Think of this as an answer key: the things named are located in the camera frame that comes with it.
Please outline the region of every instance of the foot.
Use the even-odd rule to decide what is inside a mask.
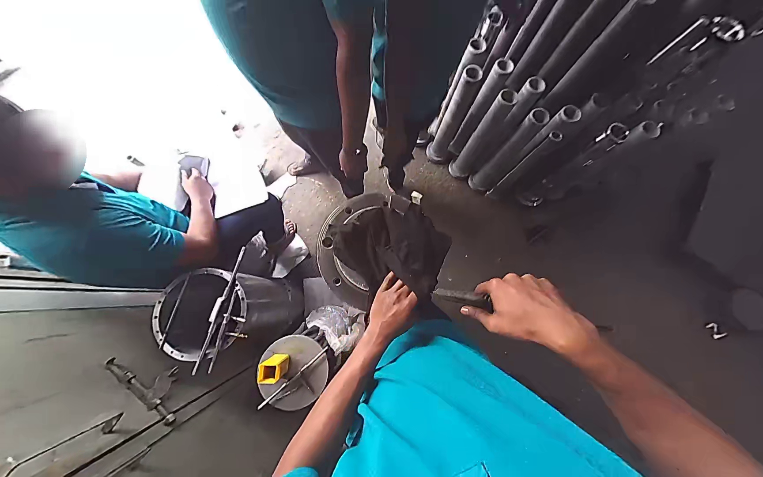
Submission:
[[[287,173],[296,177],[308,176],[309,174],[316,174],[320,171],[322,171],[322,167],[317,165],[308,154],[306,154],[299,162],[294,162],[287,167]]]
[[[296,224],[293,223],[290,219],[285,219],[284,221],[284,237],[281,238],[278,242],[275,242],[274,244],[267,244],[267,247],[270,249],[270,251],[273,253],[273,256],[279,256],[282,252],[287,248],[287,246],[293,241],[293,238],[296,237]]]

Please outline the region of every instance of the small metal part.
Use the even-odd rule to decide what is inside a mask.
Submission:
[[[105,362],[105,369],[110,371],[117,381],[120,381],[120,383],[124,385],[138,401],[142,402],[149,411],[158,413],[158,415],[163,418],[164,425],[172,425],[175,423],[175,415],[167,411],[161,400],[170,390],[172,382],[175,381],[175,375],[178,374],[178,367],[174,367],[170,371],[158,375],[155,379],[154,386],[151,388],[147,388],[138,381],[137,375],[134,374],[131,369],[120,363],[116,363],[115,357],[112,357]]]

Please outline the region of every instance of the circular flange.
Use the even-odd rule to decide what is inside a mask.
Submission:
[[[323,222],[317,238],[317,265],[320,276],[337,298],[359,310],[367,306],[369,290],[364,279],[334,256],[334,237],[331,226],[353,222],[364,212],[387,207],[389,199],[382,193],[365,193],[338,206]]]
[[[161,341],[164,340],[166,323],[169,320],[172,309],[175,307],[175,297],[177,297],[177,294],[181,292],[181,287],[184,284],[184,281],[187,279],[187,276],[187,274],[183,274],[182,276],[175,278],[171,284],[164,288],[164,291],[161,292],[160,298],[158,298],[158,301],[155,302],[155,307],[152,310],[152,335],[154,336],[155,342],[158,345],[160,345]],[[187,298],[183,297],[182,302],[179,303],[178,310],[176,311],[175,317],[173,318],[173,330],[188,324],[181,323],[183,320],[201,320],[204,323],[205,329],[207,329],[208,325],[210,324],[208,322],[208,317],[210,316],[211,309],[214,306],[214,301],[208,299],[196,299],[192,300],[191,302],[186,302],[186,299],[190,299],[190,296],[187,294],[192,293],[191,283],[201,280],[203,276],[217,276],[218,278],[221,278],[225,281],[222,284],[222,288],[215,288],[213,284],[208,284],[207,288],[215,288],[213,291],[217,294],[217,296],[222,296],[226,285],[228,285],[228,281],[231,277],[231,272],[220,270],[219,268],[199,268],[190,272],[189,276],[190,281],[188,282],[187,289],[185,290],[185,297]],[[243,321],[246,319],[247,301],[246,293],[243,291],[243,287],[241,287],[237,282],[235,283],[235,293],[237,296],[235,298],[234,307],[232,308],[234,312],[231,313],[232,319],[229,320],[227,324],[227,331],[232,333],[239,333],[241,331]],[[217,313],[216,319],[218,322],[222,322],[222,313]],[[188,333],[184,333],[185,341],[189,340],[190,343],[179,344],[174,341],[174,333],[170,333],[170,336],[167,337],[166,341],[164,342],[164,349],[162,351],[179,361],[191,363],[195,362],[199,357],[199,353],[202,351],[202,344],[205,340],[206,333],[201,334],[201,337],[196,337],[188,335]],[[228,336],[227,339],[223,341],[223,346],[220,348],[220,350],[225,350],[229,345],[231,345],[231,343],[234,343],[234,340],[235,337]],[[208,352],[212,352],[213,350],[214,345],[212,344],[208,349]]]
[[[261,355],[261,359],[258,363],[263,363],[276,353],[290,356],[290,363],[287,364],[287,374],[283,379],[280,379],[273,385],[258,385],[258,390],[261,392],[261,396],[267,398],[272,393],[276,392],[276,390],[287,380],[296,376],[303,366],[310,363],[310,361],[314,359],[314,356],[317,356],[322,349],[323,347],[319,343],[301,334],[291,334],[271,344]],[[328,356],[320,356],[316,363],[313,363],[311,367],[302,373],[304,382],[302,382],[302,379],[297,379],[296,382],[281,391],[283,397],[271,401],[270,405],[281,409],[282,411],[297,411],[305,406],[309,406],[322,394],[323,389],[325,388],[325,383],[328,382],[328,374]]]

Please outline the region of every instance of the forearm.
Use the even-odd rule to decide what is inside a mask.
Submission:
[[[661,475],[763,475],[746,450],[606,342],[566,357],[596,386],[626,435]]]
[[[386,347],[372,331],[367,331],[305,417],[273,475],[281,477],[302,467],[317,469],[344,443],[358,400]]]

